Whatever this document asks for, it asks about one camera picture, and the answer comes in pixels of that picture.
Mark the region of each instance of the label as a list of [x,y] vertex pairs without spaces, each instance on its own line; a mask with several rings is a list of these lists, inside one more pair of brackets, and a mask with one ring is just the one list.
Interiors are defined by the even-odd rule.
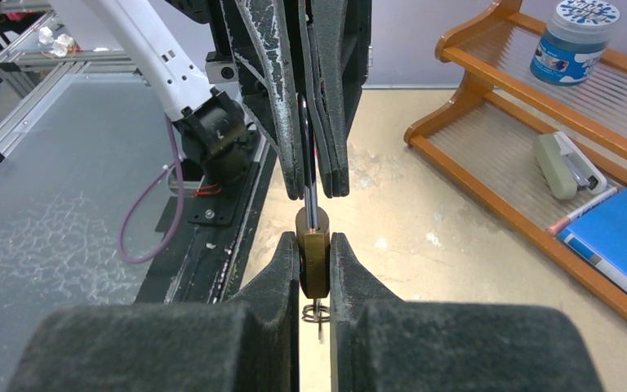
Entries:
[[539,78],[556,84],[577,84],[590,77],[602,53],[563,51],[542,38],[532,58],[531,69]]
[[563,242],[579,256],[583,257],[590,264],[594,265],[594,267],[597,268],[599,272],[607,276],[612,282],[616,284],[616,286],[619,286],[622,290],[627,292],[627,275],[623,271],[616,268],[616,266],[608,260],[605,260],[600,255],[593,252],[586,243],[576,238],[573,233],[566,236],[563,239]]
[[556,8],[564,19],[580,25],[610,24],[619,20],[619,10],[599,0],[566,0]]

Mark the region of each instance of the red wire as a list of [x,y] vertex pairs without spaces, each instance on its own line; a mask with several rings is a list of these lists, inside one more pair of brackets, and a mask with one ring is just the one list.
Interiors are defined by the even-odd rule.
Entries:
[[215,189],[215,190],[208,190],[208,189],[213,189],[213,188],[215,188],[218,185],[219,184],[215,183],[213,185],[203,186],[203,187],[201,187],[201,189],[198,189],[198,190],[194,191],[193,192],[193,196],[195,198],[197,198],[199,196],[213,196],[213,195],[216,195],[216,194],[220,194],[220,193],[222,193],[222,188],[218,188],[218,189]]

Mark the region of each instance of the table surface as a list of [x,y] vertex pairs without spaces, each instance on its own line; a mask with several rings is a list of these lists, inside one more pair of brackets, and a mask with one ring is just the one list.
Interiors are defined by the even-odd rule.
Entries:
[[[113,236],[169,160],[159,104],[128,75],[71,78],[0,167],[0,390],[39,320],[62,306],[129,303],[147,268],[122,264]],[[364,91],[349,139],[351,195],[320,200],[331,229],[406,300],[561,310],[607,390],[627,391],[627,322],[403,143],[407,126],[451,94]],[[151,194],[132,221],[134,253],[159,240],[148,228],[167,197],[162,188]],[[243,284],[269,262],[300,207],[275,168]],[[302,390],[330,388],[329,336],[322,344],[317,336],[314,325],[300,325]]]
[[[561,310],[579,328],[607,390],[627,392],[627,322],[402,141],[411,123],[452,93],[364,91],[349,138],[350,196],[320,201],[331,230],[345,233],[358,259],[405,300]],[[244,284],[269,262],[280,233],[294,229],[301,208],[279,173],[276,167]],[[317,335],[315,325],[300,323],[301,390],[330,388],[330,340],[320,344]]]
[[[0,166],[0,390],[49,313],[135,300],[148,265],[121,262],[116,233],[171,161],[164,113],[140,78],[79,74],[59,84]],[[170,196],[159,186],[141,204],[127,232],[131,254],[160,241],[153,230]]]

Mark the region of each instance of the stapler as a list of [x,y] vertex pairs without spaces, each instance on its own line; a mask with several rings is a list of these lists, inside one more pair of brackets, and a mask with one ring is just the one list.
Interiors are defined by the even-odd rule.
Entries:
[[607,178],[562,131],[538,136],[534,150],[555,198],[570,200],[579,190],[600,194],[607,188]]

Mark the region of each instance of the screw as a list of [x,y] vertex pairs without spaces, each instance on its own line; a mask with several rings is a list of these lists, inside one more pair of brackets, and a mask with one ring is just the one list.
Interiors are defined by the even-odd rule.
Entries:
[[221,71],[220,74],[222,75],[222,78],[225,78],[227,80],[230,80],[231,78],[234,77],[234,70],[231,69],[230,67],[224,67]]

